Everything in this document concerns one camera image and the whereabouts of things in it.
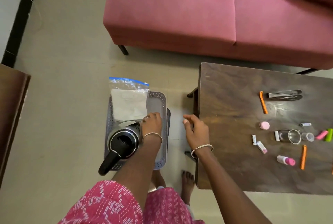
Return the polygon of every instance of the orange strip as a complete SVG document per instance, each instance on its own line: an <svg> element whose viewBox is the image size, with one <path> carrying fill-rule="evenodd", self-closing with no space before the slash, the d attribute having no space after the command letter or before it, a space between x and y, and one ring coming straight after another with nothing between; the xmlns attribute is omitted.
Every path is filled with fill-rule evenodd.
<svg viewBox="0 0 333 224"><path fill-rule="evenodd" d="M302 170L304 170L304 167L305 167L305 160L306 160L306 145L303 145L303 154L302 154L302 161L301 161Z"/></svg>
<svg viewBox="0 0 333 224"><path fill-rule="evenodd" d="M260 96L260 101L261 101L262 108L264 109L264 113L265 113L265 114L268 114L268 111L267 111L267 108L266 108L266 105L265 105L264 99L263 99L263 97L262 97L262 91L259 93L259 96Z"/></svg>

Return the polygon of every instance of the bracelet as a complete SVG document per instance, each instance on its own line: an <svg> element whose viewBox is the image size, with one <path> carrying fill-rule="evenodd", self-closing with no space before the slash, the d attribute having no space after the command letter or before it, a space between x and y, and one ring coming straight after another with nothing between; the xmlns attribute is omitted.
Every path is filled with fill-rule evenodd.
<svg viewBox="0 0 333 224"><path fill-rule="evenodd" d="M197 159L197 158L198 158L197 155L193 156L194 151L196 151L196 150L198 150L198 149L200 149L200 148L202 148L202 147L207 147L207 146L210 146L210 147L211 147L211 150L213 151L214 147L213 147L212 145L210 145L210 144L204 144L204 145L201 145L201 146L195 148L194 150L192 150L192 152L191 152L191 156L192 156L193 158L196 158L196 159Z"/></svg>
<svg viewBox="0 0 333 224"><path fill-rule="evenodd" d="M145 134L145 135L142 137L142 142L144 142L144 138L145 138L147 135L151 135L151 134L158 135L158 136L161 138L161 143L162 143L162 141L163 141L163 138L161 137L161 135L160 135L160 134L158 134L158 133L155 133L155 132L151 132L151 133Z"/></svg>

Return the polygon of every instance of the pink dress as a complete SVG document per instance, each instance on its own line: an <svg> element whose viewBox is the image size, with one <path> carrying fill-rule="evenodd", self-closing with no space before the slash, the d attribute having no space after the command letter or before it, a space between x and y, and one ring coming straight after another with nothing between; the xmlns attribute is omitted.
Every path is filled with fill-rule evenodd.
<svg viewBox="0 0 333 224"><path fill-rule="evenodd" d="M144 212L132 193L115 181L98 182L69 210L58 224L195 223L185 203L173 188L147 196Z"/></svg>

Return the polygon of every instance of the electric kettle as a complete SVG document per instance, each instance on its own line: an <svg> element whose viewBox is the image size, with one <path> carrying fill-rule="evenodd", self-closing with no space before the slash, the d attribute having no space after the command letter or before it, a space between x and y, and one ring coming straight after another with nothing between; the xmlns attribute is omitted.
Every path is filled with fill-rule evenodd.
<svg viewBox="0 0 333 224"><path fill-rule="evenodd" d="M98 169L99 175L105 176L120 159L131 157L138 149L139 138L140 123L125 121L117 125L108 136L109 154Z"/></svg>

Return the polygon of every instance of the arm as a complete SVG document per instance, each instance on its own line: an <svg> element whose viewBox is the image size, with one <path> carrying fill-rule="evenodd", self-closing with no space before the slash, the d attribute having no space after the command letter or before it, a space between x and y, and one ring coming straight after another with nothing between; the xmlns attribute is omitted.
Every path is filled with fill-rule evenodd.
<svg viewBox="0 0 333 224"><path fill-rule="evenodd" d="M143 136L152 132L161 134L161 129L162 122L159 113L150 113L141 123ZM112 178L112 180L131 191L142 210L146 203L152 170L161 146L161 138L158 135L151 134L143 140L142 146Z"/></svg>
<svg viewBox="0 0 333 224"><path fill-rule="evenodd" d="M209 144L209 130L195 115L184 115L186 138L192 149ZM208 147L198 149L195 154L208 175L216 201L226 224L260 223L271 224L220 165Z"/></svg>

